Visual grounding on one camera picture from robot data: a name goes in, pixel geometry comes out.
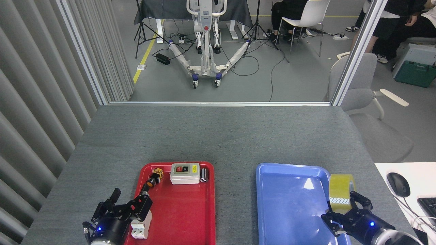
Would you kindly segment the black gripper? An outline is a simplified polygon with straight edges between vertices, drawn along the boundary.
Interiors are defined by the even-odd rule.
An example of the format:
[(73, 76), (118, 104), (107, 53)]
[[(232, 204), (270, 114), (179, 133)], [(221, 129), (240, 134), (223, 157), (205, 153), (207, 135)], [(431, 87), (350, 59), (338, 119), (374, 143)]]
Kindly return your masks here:
[(376, 240), (394, 226), (372, 213), (372, 202), (357, 191), (350, 192), (351, 210), (341, 218), (342, 226), (337, 223), (339, 213), (333, 211), (330, 201), (328, 209), (321, 219), (335, 237), (347, 233), (363, 245), (375, 245)]
[(121, 191), (115, 188), (112, 195), (104, 202), (99, 202), (91, 218), (96, 224), (90, 235), (91, 244), (124, 244), (131, 220), (144, 222), (151, 209), (153, 201), (148, 191), (142, 191), (137, 197), (127, 203), (127, 210), (115, 211)]

